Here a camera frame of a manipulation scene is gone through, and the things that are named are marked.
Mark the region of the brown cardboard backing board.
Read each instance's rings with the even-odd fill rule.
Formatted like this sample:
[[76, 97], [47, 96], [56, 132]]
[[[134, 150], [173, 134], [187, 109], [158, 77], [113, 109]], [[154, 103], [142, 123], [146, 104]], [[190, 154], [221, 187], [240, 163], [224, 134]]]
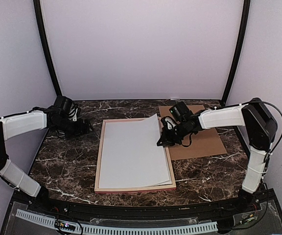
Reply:
[[182, 140], [182, 144], [167, 146], [170, 158], [174, 160], [184, 160], [226, 154], [227, 150], [217, 133], [217, 130], [207, 129], [198, 132], [196, 135], [187, 135]]

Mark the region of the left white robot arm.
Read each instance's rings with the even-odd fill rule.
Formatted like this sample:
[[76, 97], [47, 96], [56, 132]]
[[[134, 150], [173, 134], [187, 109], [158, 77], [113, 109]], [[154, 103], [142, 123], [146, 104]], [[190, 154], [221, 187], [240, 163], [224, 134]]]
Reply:
[[48, 189], [32, 179], [27, 171], [47, 129], [62, 132], [68, 138], [87, 134], [93, 127], [77, 113], [71, 117], [50, 108], [37, 107], [0, 117], [0, 178], [13, 189], [35, 198], [34, 205], [42, 213], [50, 213], [53, 202], [48, 199]]

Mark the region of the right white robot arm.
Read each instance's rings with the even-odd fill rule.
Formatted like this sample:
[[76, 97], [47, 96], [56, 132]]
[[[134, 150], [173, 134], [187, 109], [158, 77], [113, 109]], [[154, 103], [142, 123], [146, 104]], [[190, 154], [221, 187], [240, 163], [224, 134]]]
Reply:
[[271, 155], [282, 137], [277, 138], [278, 123], [269, 107], [274, 108], [282, 118], [281, 110], [274, 104], [253, 98], [248, 102], [199, 110], [193, 113], [184, 102], [172, 106], [170, 116], [160, 119], [161, 136], [157, 146], [182, 145], [186, 136], [212, 128], [243, 126], [247, 131], [250, 157], [245, 178], [241, 186], [242, 194], [234, 202], [238, 212], [245, 212], [253, 204], [254, 194], [268, 170]]

